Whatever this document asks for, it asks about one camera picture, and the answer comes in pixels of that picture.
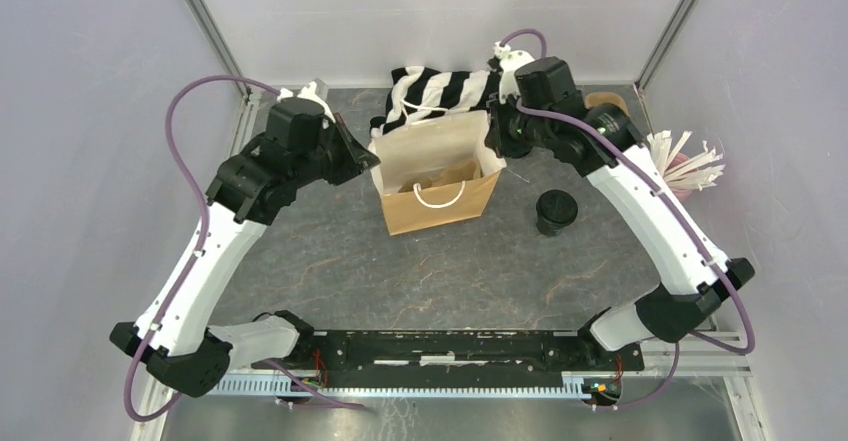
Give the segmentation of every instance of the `gray wall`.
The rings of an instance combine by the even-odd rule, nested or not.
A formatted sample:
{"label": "gray wall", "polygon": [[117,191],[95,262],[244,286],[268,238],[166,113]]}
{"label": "gray wall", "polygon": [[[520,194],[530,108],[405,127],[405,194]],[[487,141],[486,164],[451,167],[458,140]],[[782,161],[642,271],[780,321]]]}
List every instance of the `gray wall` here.
{"label": "gray wall", "polygon": [[750,358],[778,440],[848,429],[846,8],[701,0],[647,89],[654,129],[694,128],[726,153],[719,186],[688,205],[756,265],[742,291],[759,339]]}
{"label": "gray wall", "polygon": [[[107,337],[197,220],[163,115],[221,68],[183,0],[0,0],[0,32],[0,439],[126,439],[129,359]],[[179,110],[204,184],[238,101],[208,87]]]}
{"label": "gray wall", "polygon": [[[678,0],[205,0],[239,66],[270,83],[390,85],[391,69],[484,69],[541,29],[580,83],[633,81]],[[538,53],[534,39],[516,40]]]}

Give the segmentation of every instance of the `brown paper bag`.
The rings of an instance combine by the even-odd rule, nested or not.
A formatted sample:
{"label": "brown paper bag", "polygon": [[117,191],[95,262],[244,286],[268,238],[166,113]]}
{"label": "brown paper bag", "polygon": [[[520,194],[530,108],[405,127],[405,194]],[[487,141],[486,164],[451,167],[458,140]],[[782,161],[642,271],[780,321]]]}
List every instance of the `brown paper bag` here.
{"label": "brown paper bag", "polygon": [[415,189],[417,185],[419,190],[427,188],[435,188],[439,186],[447,186],[448,184],[461,183],[463,181],[471,181],[472,179],[482,178],[483,171],[480,168],[480,162],[474,158],[468,158],[458,163],[451,164],[443,169],[438,176],[417,176],[400,188],[401,193],[408,193]]}
{"label": "brown paper bag", "polygon": [[[484,145],[489,130],[485,111],[447,114],[410,122],[372,140],[368,149],[380,158],[371,177],[390,234],[476,218],[483,214],[506,162]],[[446,167],[473,159],[480,166],[476,179],[443,186],[415,186],[411,180],[436,178]]]}
{"label": "brown paper bag", "polygon": [[624,111],[624,114],[630,116],[630,112],[627,110],[627,102],[624,101],[624,98],[615,93],[603,91],[589,93],[583,97],[583,102],[586,103],[587,108],[594,108],[595,106],[600,106],[606,103],[614,104],[621,108],[621,110]]}

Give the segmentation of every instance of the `striped cloth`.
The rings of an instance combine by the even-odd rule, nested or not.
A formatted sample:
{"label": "striped cloth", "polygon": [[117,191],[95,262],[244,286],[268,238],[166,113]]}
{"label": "striped cloth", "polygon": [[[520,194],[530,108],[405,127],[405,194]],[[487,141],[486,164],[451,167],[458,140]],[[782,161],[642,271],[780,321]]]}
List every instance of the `striped cloth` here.
{"label": "striped cloth", "polygon": [[[394,86],[386,99],[386,115],[371,119],[371,137],[378,138],[407,121],[486,109],[486,101],[498,92],[500,74],[493,71],[454,71],[442,73],[423,66],[407,66],[392,71]],[[403,101],[422,108],[404,106]]]}

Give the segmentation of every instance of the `floor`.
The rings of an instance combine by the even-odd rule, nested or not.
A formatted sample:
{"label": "floor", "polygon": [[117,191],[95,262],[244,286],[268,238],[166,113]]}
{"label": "floor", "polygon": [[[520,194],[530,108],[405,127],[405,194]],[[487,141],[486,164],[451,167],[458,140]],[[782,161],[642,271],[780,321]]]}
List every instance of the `floor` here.
{"label": "floor", "polygon": [[[647,130],[630,86],[622,95]],[[332,90],[329,104],[367,144],[387,90]],[[577,221],[547,238],[535,228],[544,191],[569,192]],[[389,236],[369,175],[313,183],[244,258],[212,324],[288,309],[318,329],[578,328],[657,284],[647,253],[607,200],[568,165],[534,150],[509,160],[483,216]]]}
{"label": "floor", "polygon": [[[630,379],[625,399],[656,387]],[[290,411],[264,397],[206,396],[182,400],[162,439],[179,441],[734,441],[740,440],[719,379],[676,379],[639,408],[592,413],[580,401],[362,399],[369,411]]]}

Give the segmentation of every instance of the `purple cable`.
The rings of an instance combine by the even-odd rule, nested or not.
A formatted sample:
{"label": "purple cable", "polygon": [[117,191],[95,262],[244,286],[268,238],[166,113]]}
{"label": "purple cable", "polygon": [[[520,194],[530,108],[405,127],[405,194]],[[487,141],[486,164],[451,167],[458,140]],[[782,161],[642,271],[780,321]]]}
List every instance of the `purple cable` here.
{"label": "purple cable", "polygon": [[[188,94],[189,91],[194,88],[206,84],[211,83],[213,81],[236,81],[245,84],[250,84],[253,86],[257,86],[262,88],[268,92],[274,93],[274,95],[279,96],[280,91],[273,86],[269,86],[265,83],[255,81],[249,78],[243,78],[241,76],[231,76],[228,74],[219,74],[215,76],[207,76],[205,78],[200,78],[197,81],[189,83],[174,96],[174,99],[171,100],[171,104],[168,106],[168,111],[165,114],[165,139],[168,141],[168,149],[171,150],[171,156],[173,156],[174,161],[177,163],[177,166],[180,168],[180,172],[185,177],[185,180],[188,182],[191,187],[191,191],[194,194],[194,198],[197,201],[197,206],[200,208],[200,235],[197,238],[197,242],[194,245],[195,252],[201,252],[203,250],[203,245],[206,243],[206,236],[209,232],[209,208],[206,206],[206,197],[203,195],[203,191],[200,189],[200,186],[197,184],[197,181],[192,176],[191,171],[186,166],[183,161],[182,156],[180,156],[179,151],[177,150],[177,145],[174,142],[174,130],[173,130],[173,122],[174,122],[174,111],[177,109],[177,104],[180,102],[183,97]],[[179,276],[177,276],[177,280],[174,281],[174,285],[171,286],[171,289],[168,290],[168,293],[165,294],[165,299],[162,300],[161,306],[159,306],[159,310],[156,311],[156,315],[153,316],[153,321],[151,325],[160,324],[162,322],[162,318],[165,317],[165,312],[168,310],[168,307],[174,301],[174,298],[177,296],[177,293],[180,290],[180,287],[185,282],[188,274],[191,272],[191,269],[194,267],[194,263],[197,261],[196,256],[191,256],[188,258],[185,266],[180,271]],[[150,344],[150,341],[153,339],[154,331],[148,330],[144,335],[144,338],[141,340],[141,344],[138,345],[138,348],[133,355],[132,361],[130,362],[129,370],[127,370],[127,377],[124,380],[124,409],[126,409],[127,414],[133,421],[137,421],[139,423],[151,421],[153,419],[158,418],[159,416],[165,414],[166,411],[171,409],[171,406],[177,402],[180,398],[180,393],[176,393],[171,399],[158,411],[143,415],[139,414],[132,404],[132,388],[133,388],[133,379],[135,378],[135,373],[138,370],[138,365],[141,362],[141,355],[144,353],[147,346]]]}
{"label": "purple cable", "polygon": [[651,190],[656,193],[656,195],[663,201],[663,204],[666,205],[666,207],[677,220],[677,222],[680,223],[680,226],[683,228],[683,230],[686,231],[686,234],[689,236],[689,239],[691,239],[692,242],[695,243],[695,247],[698,249],[698,253],[704,258],[704,262],[710,265],[713,272],[715,272],[716,276],[718,276],[718,279],[721,281],[721,284],[723,284],[724,287],[727,288],[727,292],[730,295],[730,298],[733,300],[733,304],[736,306],[737,311],[739,311],[739,317],[742,319],[742,325],[745,328],[745,336],[748,338],[748,344],[745,347],[731,346],[697,331],[692,331],[690,334],[735,354],[748,354],[753,351],[756,342],[754,339],[754,328],[753,326],[751,326],[751,318],[748,317],[748,311],[745,309],[745,305],[742,303],[742,298],[739,297],[739,293],[736,291],[736,288],[733,286],[733,283],[730,281],[730,278],[727,277],[727,274],[724,273],[724,270],[721,268],[721,266],[719,266],[718,263],[713,262],[713,257],[712,255],[710,255],[710,251],[707,249],[707,246],[701,241],[701,238],[698,236],[698,233],[695,232],[694,228],[692,228],[692,225],[690,225],[686,218],[683,216],[683,213],[680,212],[680,210],[677,209],[677,206],[674,205],[674,202],[672,202],[671,198],[668,196],[668,190],[663,191],[662,189],[660,189],[660,186],[655,183],[654,180],[651,179],[651,177],[648,176],[647,173],[642,171],[639,166],[636,166],[636,164],[631,161],[630,158],[625,156],[624,153],[622,153],[614,144],[612,144],[610,140],[605,138],[604,135],[602,135],[596,129],[584,123],[583,121],[568,116],[567,114],[555,113],[553,111],[544,111],[540,109],[525,108],[521,105],[520,100],[516,104],[516,108],[518,108],[518,110],[522,113],[530,114],[532,116],[540,116],[543,118],[556,119],[558,121],[563,121],[576,128],[579,128],[582,131],[585,131],[593,138],[595,138],[596,141],[601,143],[603,147],[605,147],[619,161],[621,161],[621,164],[627,166],[628,169],[633,171],[633,173],[636,174],[639,179],[644,181],[645,184],[647,184],[648,187],[650,187]]}
{"label": "purple cable", "polygon": [[307,383],[304,383],[303,381],[298,379],[297,376],[291,374],[291,372],[288,369],[286,369],[282,364],[280,364],[280,363],[278,363],[278,362],[276,362],[272,359],[266,359],[263,362],[265,364],[267,364],[268,366],[271,366],[272,368],[274,368],[278,371],[282,371],[282,373],[285,374],[286,376],[288,376],[289,379],[291,379],[294,384],[300,386],[306,392],[312,394],[312,396],[314,396],[318,399],[323,399],[324,401],[327,402],[327,404],[295,404],[294,407],[297,407],[297,408],[365,409],[365,406],[363,406],[359,403],[345,403],[344,401],[339,401],[337,399],[333,399],[329,396],[325,396],[325,395],[319,393],[317,389],[313,388],[312,386],[308,385]]}
{"label": "purple cable", "polygon": [[653,390],[651,394],[647,396],[642,396],[639,399],[634,399],[633,401],[628,401],[626,403],[616,404],[614,406],[596,406],[594,409],[599,411],[617,411],[621,408],[632,408],[634,406],[639,406],[642,403],[646,403],[657,396],[659,396],[666,388],[671,385],[671,379],[674,378],[674,373],[677,371],[677,363],[680,362],[680,343],[674,343],[674,359],[671,361],[671,369],[668,370],[668,376],[663,379],[662,383],[657,386],[657,389]]}
{"label": "purple cable", "polygon": [[538,29],[533,28],[519,29],[518,31],[507,34],[506,36],[504,36],[504,39],[501,40],[501,46],[506,46],[506,43],[521,36],[522,34],[532,34],[533,36],[539,38],[539,44],[542,45],[541,55],[539,56],[539,58],[544,58],[548,55],[548,41],[545,39],[545,35],[542,34],[542,32]]}

